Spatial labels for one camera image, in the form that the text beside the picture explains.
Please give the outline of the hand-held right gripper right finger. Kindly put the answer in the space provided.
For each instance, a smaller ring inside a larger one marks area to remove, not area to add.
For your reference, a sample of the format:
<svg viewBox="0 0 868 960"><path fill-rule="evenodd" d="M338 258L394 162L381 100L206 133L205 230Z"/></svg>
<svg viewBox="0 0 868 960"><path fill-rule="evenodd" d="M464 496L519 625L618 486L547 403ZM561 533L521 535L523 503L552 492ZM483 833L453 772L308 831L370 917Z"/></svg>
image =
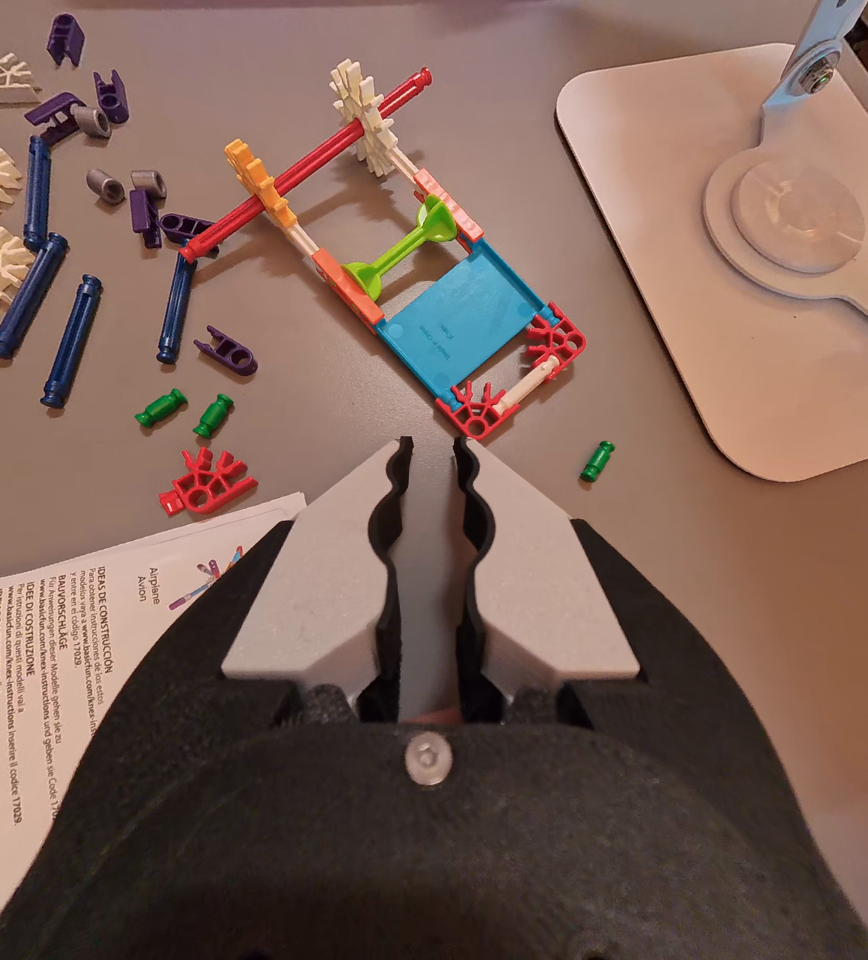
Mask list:
<svg viewBox="0 0 868 960"><path fill-rule="evenodd" d="M463 529L476 550L456 634L463 711L526 689L628 681L641 666L569 515L478 441L454 442Z"/></svg>

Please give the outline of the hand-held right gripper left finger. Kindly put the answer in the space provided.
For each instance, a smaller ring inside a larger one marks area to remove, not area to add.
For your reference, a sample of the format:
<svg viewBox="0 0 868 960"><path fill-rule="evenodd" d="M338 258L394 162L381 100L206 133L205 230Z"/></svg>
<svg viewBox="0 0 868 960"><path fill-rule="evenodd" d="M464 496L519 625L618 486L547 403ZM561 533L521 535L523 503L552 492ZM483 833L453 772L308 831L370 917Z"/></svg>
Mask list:
<svg viewBox="0 0 868 960"><path fill-rule="evenodd" d="M391 441L297 516L223 662L236 679L332 685L360 714L400 708L402 533L413 439Z"/></svg>

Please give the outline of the purple clip connector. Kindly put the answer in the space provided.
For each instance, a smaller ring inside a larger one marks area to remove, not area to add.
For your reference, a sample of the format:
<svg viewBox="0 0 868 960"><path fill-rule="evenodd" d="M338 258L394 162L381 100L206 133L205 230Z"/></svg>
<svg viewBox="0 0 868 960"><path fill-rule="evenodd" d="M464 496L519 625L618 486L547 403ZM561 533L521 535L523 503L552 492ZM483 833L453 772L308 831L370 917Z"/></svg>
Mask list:
<svg viewBox="0 0 868 960"><path fill-rule="evenodd" d="M44 126L40 138L51 149L63 140L80 132L80 126L73 115L74 108L84 107L84 102L75 94L65 91L48 101L42 102L24 113L32 126Z"/></svg>
<svg viewBox="0 0 868 960"><path fill-rule="evenodd" d="M80 66L85 46L85 34L76 17L70 12L57 14L51 24L46 50L56 66L65 59L77 67Z"/></svg>
<svg viewBox="0 0 868 960"><path fill-rule="evenodd" d="M159 224L168 240L176 245L183 245L213 226L212 221L180 213L161 214Z"/></svg>
<svg viewBox="0 0 868 960"><path fill-rule="evenodd" d="M100 73L93 73L97 103L112 125L122 125L130 117L126 88L116 69L112 69L110 78L104 80Z"/></svg>
<svg viewBox="0 0 868 960"><path fill-rule="evenodd" d="M131 230L139 234L147 250L163 246L160 214L155 200L143 188L133 188L128 194Z"/></svg>
<svg viewBox="0 0 868 960"><path fill-rule="evenodd" d="M210 342L194 340L198 351L238 378L248 378L257 372L258 360L246 345L212 325L206 330Z"/></svg>

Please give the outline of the instruction leaflet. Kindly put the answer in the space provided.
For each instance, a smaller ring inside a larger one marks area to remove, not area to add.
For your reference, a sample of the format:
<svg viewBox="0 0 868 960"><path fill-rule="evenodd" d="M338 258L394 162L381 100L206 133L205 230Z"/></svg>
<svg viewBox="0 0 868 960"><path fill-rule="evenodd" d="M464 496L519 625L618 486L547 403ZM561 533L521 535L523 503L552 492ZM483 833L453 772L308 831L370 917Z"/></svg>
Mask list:
<svg viewBox="0 0 868 960"><path fill-rule="evenodd" d="M135 668L278 522L288 494L0 579L0 912Z"/></svg>

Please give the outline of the colourful toy construction model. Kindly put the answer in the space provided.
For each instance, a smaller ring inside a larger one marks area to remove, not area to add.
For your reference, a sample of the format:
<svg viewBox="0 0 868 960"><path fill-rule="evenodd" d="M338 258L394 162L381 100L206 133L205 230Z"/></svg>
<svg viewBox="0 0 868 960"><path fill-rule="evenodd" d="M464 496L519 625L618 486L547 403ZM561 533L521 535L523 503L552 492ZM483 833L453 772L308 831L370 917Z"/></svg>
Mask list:
<svg viewBox="0 0 868 960"><path fill-rule="evenodd" d="M413 177L398 168L390 173L411 183L419 200L416 224L374 261L341 264L313 241L298 219L298 232L278 228L428 390L452 425L467 438L484 438L583 354L586 337L506 263L437 179L401 150L398 138L396 150L415 168ZM380 306L384 277L421 247L448 242L457 242L464 258L387 316Z"/></svg>

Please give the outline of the blue toy rod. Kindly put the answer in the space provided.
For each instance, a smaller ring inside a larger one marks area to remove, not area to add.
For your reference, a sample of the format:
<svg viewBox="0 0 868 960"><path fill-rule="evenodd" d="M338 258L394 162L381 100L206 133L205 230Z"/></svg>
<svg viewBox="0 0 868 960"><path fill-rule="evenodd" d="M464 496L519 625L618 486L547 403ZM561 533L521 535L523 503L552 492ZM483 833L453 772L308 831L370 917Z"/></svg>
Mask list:
<svg viewBox="0 0 868 960"><path fill-rule="evenodd" d="M52 409L63 409L70 396L83 352L100 304L102 281L84 274L61 337L40 403Z"/></svg>
<svg viewBox="0 0 868 960"><path fill-rule="evenodd" d="M44 298L68 253L68 239L49 232L16 297L0 322L0 359L11 359L20 348Z"/></svg>
<svg viewBox="0 0 868 960"><path fill-rule="evenodd" d="M171 288L168 294L156 360L163 365L175 365L183 340L185 320L193 275L197 262L188 261L187 249L182 247L176 258Z"/></svg>
<svg viewBox="0 0 868 960"><path fill-rule="evenodd" d="M39 252L47 240L52 161L44 138L33 135L29 143L23 243Z"/></svg>

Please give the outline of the grey fan connector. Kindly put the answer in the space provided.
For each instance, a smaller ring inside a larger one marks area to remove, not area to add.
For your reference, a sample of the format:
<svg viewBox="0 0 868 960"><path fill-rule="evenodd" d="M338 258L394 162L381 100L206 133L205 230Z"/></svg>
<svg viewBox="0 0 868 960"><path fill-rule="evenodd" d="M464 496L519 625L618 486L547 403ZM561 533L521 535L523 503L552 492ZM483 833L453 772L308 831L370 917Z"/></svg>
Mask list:
<svg viewBox="0 0 868 960"><path fill-rule="evenodd" d="M14 53L0 57L0 105L37 104L41 89L27 62Z"/></svg>

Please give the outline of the red fan connector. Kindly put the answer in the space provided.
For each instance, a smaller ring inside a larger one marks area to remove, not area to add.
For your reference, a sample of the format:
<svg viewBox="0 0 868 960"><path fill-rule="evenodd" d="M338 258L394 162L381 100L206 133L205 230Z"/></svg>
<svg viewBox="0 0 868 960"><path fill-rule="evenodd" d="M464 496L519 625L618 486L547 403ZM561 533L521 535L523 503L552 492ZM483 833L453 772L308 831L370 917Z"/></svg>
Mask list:
<svg viewBox="0 0 868 960"><path fill-rule="evenodd" d="M215 464L212 450L207 447L198 448L196 456L184 450L181 457L187 473L158 496L168 517L184 510L200 516L213 514L259 485L246 474L247 463L236 460L229 451L222 451Z"/></svg>

